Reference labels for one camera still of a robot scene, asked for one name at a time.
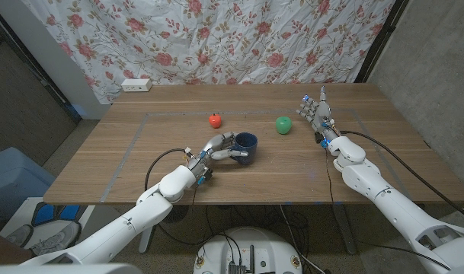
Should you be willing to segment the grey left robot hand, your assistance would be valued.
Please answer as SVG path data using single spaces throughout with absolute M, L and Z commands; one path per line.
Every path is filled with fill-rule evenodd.
M 187 168 L 196 177 L 197 185 L 211 178 L 213 171 L 210 163 L 212 161 L 221 161 L 226 158 L 233 158 L 236 161 L 251 160 L 251 148 L 247 145 L 240 145 L 239 140 L 239 133 L 225 132 L 212 137 L 195 155 L 190 152 L 190 148 L 184 149 L 187 156 Z

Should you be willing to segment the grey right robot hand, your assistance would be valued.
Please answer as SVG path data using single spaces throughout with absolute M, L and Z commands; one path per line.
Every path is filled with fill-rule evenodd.
M 341 134 L 335 128 L 331 108 L 326 101 L 325 86 L 320 89 L 319 101 L 306 94 L 296 112 L 310 123 L 315 133 L 315 142 L 327 148 L 330 142 Z

